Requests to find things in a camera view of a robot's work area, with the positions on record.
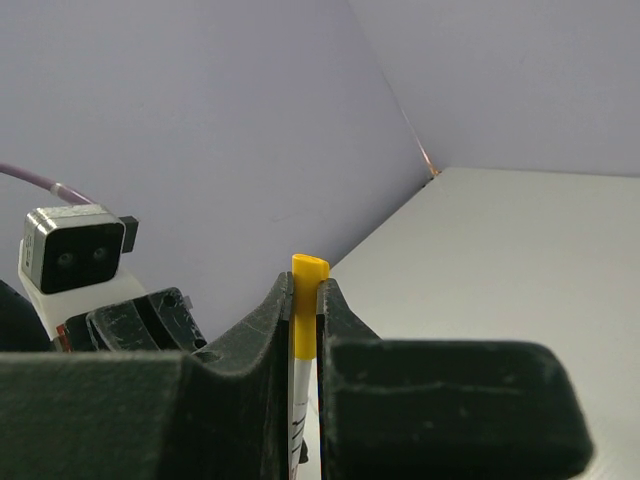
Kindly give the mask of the yellow-end white pen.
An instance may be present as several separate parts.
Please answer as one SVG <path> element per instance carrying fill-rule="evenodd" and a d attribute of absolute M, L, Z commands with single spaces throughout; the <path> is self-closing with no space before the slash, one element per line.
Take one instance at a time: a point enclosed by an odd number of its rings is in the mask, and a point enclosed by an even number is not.
<path fill-rule="evenodd" d="M 294 360 L 291 426 L 291 479 L 297 478 L 297 470 L 300 463 L 312 366 L 312 360 L 302 360 L 299 358 Z"/>

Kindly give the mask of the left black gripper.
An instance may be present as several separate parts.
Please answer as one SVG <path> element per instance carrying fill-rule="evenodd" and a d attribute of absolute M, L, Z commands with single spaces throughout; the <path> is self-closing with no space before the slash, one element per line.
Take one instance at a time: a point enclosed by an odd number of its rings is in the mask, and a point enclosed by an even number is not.
<path fill-rule="evenodd" d="M 1 283 L 3 352 L 181 350 L 193 353 L 206 340 L 177 288 L 100 307 L 70 317 L 50 337 L 29 300 Z"/>

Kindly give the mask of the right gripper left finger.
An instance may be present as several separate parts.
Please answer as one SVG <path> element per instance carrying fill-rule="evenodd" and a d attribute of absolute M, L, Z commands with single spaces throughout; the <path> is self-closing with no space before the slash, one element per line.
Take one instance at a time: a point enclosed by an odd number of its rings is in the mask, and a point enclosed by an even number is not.
<path fill-rule="evenodd" d="M 52 350 L 1 288 L 5 479 L 286 479 L 293 279 L 194 352 Z"/>

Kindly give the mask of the yellow pen cap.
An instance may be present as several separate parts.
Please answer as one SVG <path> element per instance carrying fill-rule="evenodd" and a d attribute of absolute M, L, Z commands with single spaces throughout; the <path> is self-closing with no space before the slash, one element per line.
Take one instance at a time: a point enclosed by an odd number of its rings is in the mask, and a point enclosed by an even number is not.
<path fill-rule="evenodd" d="M 321 258 L 297 253 L 292 256 L 294 280 L 294 354 L 310 361 L 316 357 L 317 291 L 329 278 L 330 265 Z"/>

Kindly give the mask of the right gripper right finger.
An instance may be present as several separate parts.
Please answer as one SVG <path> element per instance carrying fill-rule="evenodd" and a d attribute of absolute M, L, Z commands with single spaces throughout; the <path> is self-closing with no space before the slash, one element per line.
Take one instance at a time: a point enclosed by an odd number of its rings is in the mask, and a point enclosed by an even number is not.
<path fill-rule="evenodd" d="M 325 479 L 571 479 L 593 454 L 556 355 L 531 342 L 391 340 L 317 294 Z"/>

